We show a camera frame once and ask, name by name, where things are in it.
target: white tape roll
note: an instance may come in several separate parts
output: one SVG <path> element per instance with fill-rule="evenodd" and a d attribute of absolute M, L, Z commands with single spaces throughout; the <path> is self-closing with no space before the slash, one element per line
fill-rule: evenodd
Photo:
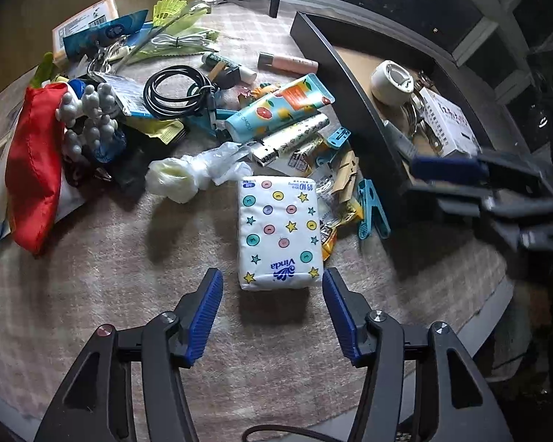
<path fill-rule="evenodd" d="M 371 75 L 371 92 L 386 105 L 401 106 L 410 101 L 413 91 L 414 79 L 410 73 L 391 60 L 379 64 Z"/>

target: plastic bag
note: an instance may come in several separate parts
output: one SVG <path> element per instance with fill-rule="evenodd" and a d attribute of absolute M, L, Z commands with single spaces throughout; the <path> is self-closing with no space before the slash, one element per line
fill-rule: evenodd
<path fill-rule="evenodd" d="M 211 181 L 219 186 L 225 181 L 236 181 L 254 174 L 247 163 L 239 161 L 249 152 L 247 146 L 227 142 L 196 156 L 153 161 L 146 174 L 146 189 L 177 203 L 186 203 L 199 189 L 207 189 Z"/>

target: red bag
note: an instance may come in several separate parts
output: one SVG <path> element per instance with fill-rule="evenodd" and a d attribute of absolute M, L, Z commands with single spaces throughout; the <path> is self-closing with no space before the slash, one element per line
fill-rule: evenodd
<path fill-rule="evenodd" d="M 59 203 L 63 123 L 55 110 L 67 91 L 65 83 L 27 88 L 6 161 L 12 237 L 33 254 L 41 250 Z"/>

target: fruit print tube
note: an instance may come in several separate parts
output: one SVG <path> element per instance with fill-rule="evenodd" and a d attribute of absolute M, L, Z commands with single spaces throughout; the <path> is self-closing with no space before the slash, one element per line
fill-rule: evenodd
<path fill-rule="evenodd" d="M 312 116 L 333 102 L 332 94 L 310 73 L 230 116 L 225 128 L 236 143 L 245 143 Z"/>

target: screw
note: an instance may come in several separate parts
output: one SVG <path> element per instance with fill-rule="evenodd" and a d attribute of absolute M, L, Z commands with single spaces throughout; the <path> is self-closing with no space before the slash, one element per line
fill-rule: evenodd
<path fill-rule="evenodd" d="M 369 313 L 369 317 L 375 322 L 383 322 L 387 318 L 387 314 L 385 314 L 383 311 L 375 309 L 374 311 L 371 311 Z"/>
<path fill-rule="evenodd" d="M 172 311 L 163 312 L 162 314 L 160 314 L 160 317 L 166 324 L 169 324 L 176 320 L 176 314 L 174 314 Z"/>
<path fill-rule="evenodd" d="M 449 325 L 446 322 L 435 322 L 432 324 L 432 329 L 438 334 L 446 334 L 449 332 Z"/>
<path fill-rule="evenodd" d="M 99 326 L 96 330 L 96 334 L 100 337 L 106 337 L 110 336 L 111 333 L 115 330 L 115 328 L 110 324 L 103 324 L 102 326 Z"/>

